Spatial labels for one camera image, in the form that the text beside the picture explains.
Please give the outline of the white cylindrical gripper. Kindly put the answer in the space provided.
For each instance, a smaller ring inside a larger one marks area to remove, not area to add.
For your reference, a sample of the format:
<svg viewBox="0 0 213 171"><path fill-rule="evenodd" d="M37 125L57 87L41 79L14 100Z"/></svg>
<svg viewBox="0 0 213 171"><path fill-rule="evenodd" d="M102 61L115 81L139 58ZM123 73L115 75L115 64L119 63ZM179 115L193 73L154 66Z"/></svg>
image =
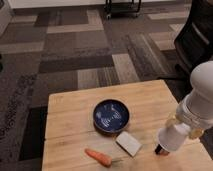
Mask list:
<svg viewBox="0 0 213 171"><path fill-rule="evenodd" d="M187 95L176 109L177 118L193 128L209 129L213 126L213 100L204 98L198 94ZM170 127L178 123L178 119L171 116L165 123ZM196 139L203 135L202 129L193 129L189 133L190 139Z"/></svg>

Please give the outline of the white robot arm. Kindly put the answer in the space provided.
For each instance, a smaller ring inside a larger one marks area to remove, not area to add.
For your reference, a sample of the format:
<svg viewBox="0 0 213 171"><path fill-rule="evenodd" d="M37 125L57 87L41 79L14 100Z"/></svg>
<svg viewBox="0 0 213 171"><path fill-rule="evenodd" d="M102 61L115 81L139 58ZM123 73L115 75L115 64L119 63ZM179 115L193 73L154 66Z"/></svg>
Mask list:
<svg viewBox="0 0 213 171"><path fill-rule="evenodd" d="M190 139L201 137L213 126L213 61L196 66L190 75L192 90L178 104L176 114L166 121L166 126L186 124Z"/></svg>

